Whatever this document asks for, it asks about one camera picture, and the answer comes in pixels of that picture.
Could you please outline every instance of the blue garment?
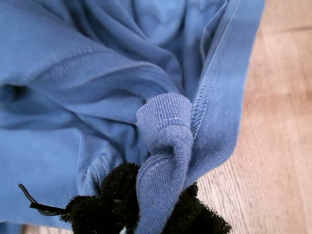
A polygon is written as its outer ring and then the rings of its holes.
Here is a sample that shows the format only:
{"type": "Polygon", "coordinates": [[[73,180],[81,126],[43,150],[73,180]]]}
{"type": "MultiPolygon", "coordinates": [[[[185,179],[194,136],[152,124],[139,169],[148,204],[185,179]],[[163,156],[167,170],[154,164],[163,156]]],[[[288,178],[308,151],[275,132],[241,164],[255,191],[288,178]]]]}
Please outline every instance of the blue garment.
{"type": "Polygon", "coordinates": [[[70,228],[18,184],[65,207],[127,161],[141,166],[136,233],[160,233],[234,150],[263,5],[0,0],[0,220],[70,228]]]}

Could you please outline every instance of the black cord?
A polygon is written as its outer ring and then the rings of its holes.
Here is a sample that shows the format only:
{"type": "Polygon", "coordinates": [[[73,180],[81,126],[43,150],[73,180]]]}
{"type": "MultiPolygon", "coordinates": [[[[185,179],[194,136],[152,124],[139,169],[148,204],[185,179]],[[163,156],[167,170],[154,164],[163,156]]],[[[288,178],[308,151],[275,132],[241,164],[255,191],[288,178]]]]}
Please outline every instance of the black cord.
{"type": "Polygon", "coordinates": [[[30,196],[30,194],[28,193],[28,191],[22,184],[19,184],[19,187],[20,189],[22,189],[27,199],[31,202],[30,208],[37,209],[40,214],[44,216],[57,216],[57,215],[69,214],[69,211],[67,209],[62,209],[62,208],[53,207],[53,206],[46,206],[46,205],[37,203],[36,200],[34,200],[32,196],[30,196]]]}

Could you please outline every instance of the stitched seam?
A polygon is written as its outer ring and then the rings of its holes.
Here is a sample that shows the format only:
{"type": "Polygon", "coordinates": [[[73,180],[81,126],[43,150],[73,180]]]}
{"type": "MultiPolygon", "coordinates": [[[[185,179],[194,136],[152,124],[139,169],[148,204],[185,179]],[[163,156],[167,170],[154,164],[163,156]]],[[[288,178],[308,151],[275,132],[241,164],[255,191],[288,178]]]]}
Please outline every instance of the stitched seam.
{"type": "MultiPolygon", "coordinates": [[[[100,184],[101,184],[101,182],[100,182],[100,176],[99,176],[97,167],[94,165],[94,162],[92,162],[92,166],[93,166],[93,168],[94,168],[94,170],[95,170],[95,172],[96,172],[96,174],[97,174],[97,186],[100,188],[100,184]]],[[[106,168],[105,168],[104,166],[103,166],[103,170],[104,170],[104,174],[105,174],[103,178],[106,178],[107,172],[106,172],[106,168]]]]}
{"type": "Polygon", "coordinates": [[[192,111],[192,123],[191,123],[191,130],[192,130],[193,135],[194,135],[193,143],[194,143],[194,141],[195,141],[195,139],[197,137],[198,130],[199,130],[200,126],[201,126],[201,123],[202,123],[202,120],[203,120],[203,117],[204,117],[204,113],[205,113],[205,111],[207,109],[207,105],[208,105],[208,102],[209,102],[209,99],[210,99],[210,96],[211,96],[211,91],[212,91],[212,88],[213,88],[213,84],[215,82],[215,78],[216,78],[217,73],[218,73],[218,71],[216,71],[215,76],[214,76],[214,80],[213,80],[213,82],[211,84],[211,87],[208,90],[208,92],[205,93],[205,91],[209,87],[209,81],[211,80],[210,76],[209,76],[208,70],[215,63],[215,57],[216,57],[216,55],[219,52],[219,49],[220,49],[221,44],[222,44],[222,41],[224,40],[225,35],[226,35],[226,33],[227,33],[228,29],[229,29],[229,25],[232,22],[235,14],[237,12],[239,4],[240,4],[240,0],[238,0],[238,2],[237,2],[237,6],[236,6],[233,14],[231,15],[231,17],[230,17],[230,19],[229,19],[229,21],[228,21],[228,23],[227,23],[227,25],[226,25],[226,27],[224,29],[224,32],[223,32],[223,34],[221,36],[221,39],[220,39],[220,41],[219,41],[219,43],[218,43],[218,45],[217,45],[217,47],[216,47],[216,49],[214,51],[214,54],[212,55],[211,62],[209,64],[208,68],[206,69],[206,73],[204,75],[204,78],[203,78],[203,81],[202,81],[202,85],[200,86],[198,94],[197,94],[198,98],[195,98],[194,109],[192,111]]]}
{"type": "Polygon", "coordinates": [[[155,162],[152,162],[150,165],[148,165],[144,170],[140,173],[138,179],[137,179],[137,186],[136,186],[136,191],[138,191],[138,188],[140,187],[140,183],[142,181],[142,178],[144,175],[146,175],[149,172],[154,171],[156,168],[154,167],[155,165],[161,166],[166,163],[167,159],[170,158],[170,155],[167,156],[160,156],[155,162]]]}
{"type": "Polygon", "coordinates": [[[167,121],[169,121],[169,120],[181,120],[183,123],[186,123],[186,121],[184,121],[184,120],[181,119],[181,118],[168,118],[168,119],[163,120],[163,121],[160,122],[159,124],[157,124],[157,125],[156,125],[156,128],[158,128],[161,124],[163,124],[163,123],[165,123],[165,122],[167,122],[167,121]]]}
{"type": "MultiPolygon", "coordinates": [[[[77,63],[80,63],[82,59],[84,59],[85,57],[97,57],[97,56],[101,56],[102,54],[105,54],[106,52],[103,52],[103,51],[92,51],[92,52],[85,52],[85,53],[81,53],[81,54],[78,54],[78,55],[75,55],[75,56],[72,56],[72,57],[69,57],[69,58],[65,58],[64,60],[58,62],[57,64],[53,65],[52,67],[49,67],[48,69],[46,69],[45,71],[43,71],[42,73],[40,73],[39,75],[37,75],[34,79],[31,79],[30,81],[34,81],[36,79],[41,79],[41,80],[44,80],[46,79],[46,77],[48,77],[50,74],[52,74],[55,70],[57,69],[63,69],[64,67],[68,66],[73,66],[77,63]]],[[[105,79],[106,80],[118,80],[118,81],[121,81],[121,80],[126,80],[128,78],[128,76],[124,77],[119,77],[120,74],[124,73],[125,70],[128,70],[130,73],[133,72],[133,68],[137,68],[137,67],[141,67],[141,66],[147,66],[145,64],[143,65],[138,65],[138,66],[129,66],[129,67],[124,67],[122,69],[122,71],[120,72],[118,69],[115,69],[115,70],[112,70],[110,72],[108,72],[106,75],[105,75],[105,79]]],[[[131,78],[130,80],[138,80],[138,81],[147,81],[149,85],[151,85],[153,88],[156,88],[157,90],[161,89],[161,90],[167,90],[166,88],[164,88],[164,86],[160,86],[159,84],[153,82],[152,80],[150,80],[147,77],[143,77],[143,76],[140,76],[140,77],[137,77],[137,75],[133,78],[131,78]]],[[[167,84],[170,85],[170,88],[173,88],[175,89],[175,91],[177,91],[176,87],[175,86],[172,86],[169,82],[167,82],[167,84]]]]}

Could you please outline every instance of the light wood surface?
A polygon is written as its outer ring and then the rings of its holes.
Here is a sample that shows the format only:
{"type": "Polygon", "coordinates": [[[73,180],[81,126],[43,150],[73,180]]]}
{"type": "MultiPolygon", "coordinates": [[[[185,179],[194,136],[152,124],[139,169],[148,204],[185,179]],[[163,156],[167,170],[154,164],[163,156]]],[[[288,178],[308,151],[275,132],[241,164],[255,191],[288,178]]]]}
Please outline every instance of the light wood surface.
{"type": "Polygon", "coordinates": [[[233,234],[312,234],[311,180],[312,0],[267,0],[237,149],[199,180],[199,197],[233,234]]]}

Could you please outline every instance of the wood grain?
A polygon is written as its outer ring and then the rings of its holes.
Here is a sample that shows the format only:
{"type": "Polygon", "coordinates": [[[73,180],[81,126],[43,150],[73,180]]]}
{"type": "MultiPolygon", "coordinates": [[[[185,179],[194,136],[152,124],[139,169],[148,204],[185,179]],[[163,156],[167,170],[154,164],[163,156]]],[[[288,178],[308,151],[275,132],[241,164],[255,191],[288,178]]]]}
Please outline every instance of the wood grain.
{"type": "Polygon", "coordinates": [[[312,234],[311,12],[312,0],[266,1],[237,149],[199,180],[200,199],[233,234],[312,234]]]}

